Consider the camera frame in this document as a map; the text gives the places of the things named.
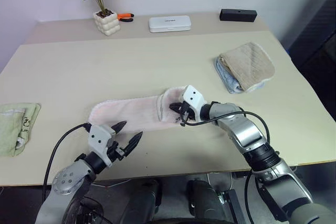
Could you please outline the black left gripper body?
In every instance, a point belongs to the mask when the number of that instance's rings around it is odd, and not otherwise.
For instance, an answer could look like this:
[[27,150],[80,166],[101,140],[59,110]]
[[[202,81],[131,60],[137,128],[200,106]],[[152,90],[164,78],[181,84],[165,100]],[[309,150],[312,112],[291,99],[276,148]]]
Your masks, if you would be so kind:
[[125,148],[120,148],[117,141],[113,141],[112,145],[107,149],[107,157],[114,163],[117,159],[121,161],[127,157],[131,152],[131,144],[129,143]]

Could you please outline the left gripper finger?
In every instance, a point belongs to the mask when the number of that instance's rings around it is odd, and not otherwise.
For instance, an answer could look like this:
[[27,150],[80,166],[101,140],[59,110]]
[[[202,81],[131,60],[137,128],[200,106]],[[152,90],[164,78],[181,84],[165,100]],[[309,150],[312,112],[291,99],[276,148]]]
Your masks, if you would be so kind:
[[125,156],[128,156],[136,148],[142,135],[143,132],[139,132],[129,140],[128,145],[125,147]]
[[111,129],[114,130],[116,134],[118,134],[124,128],[126,124],[127,124],[127,121],[121,121],[111,126]]

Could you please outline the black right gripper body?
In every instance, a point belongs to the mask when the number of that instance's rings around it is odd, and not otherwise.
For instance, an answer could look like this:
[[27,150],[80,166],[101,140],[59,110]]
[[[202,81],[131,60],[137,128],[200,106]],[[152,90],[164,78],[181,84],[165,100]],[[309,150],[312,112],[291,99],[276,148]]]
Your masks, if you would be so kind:
[[182,102],[180,107],[181,126],[186,126],[188,124],[190,114],[194,115],[194,111],[192,110],[191,106],[187,102]]

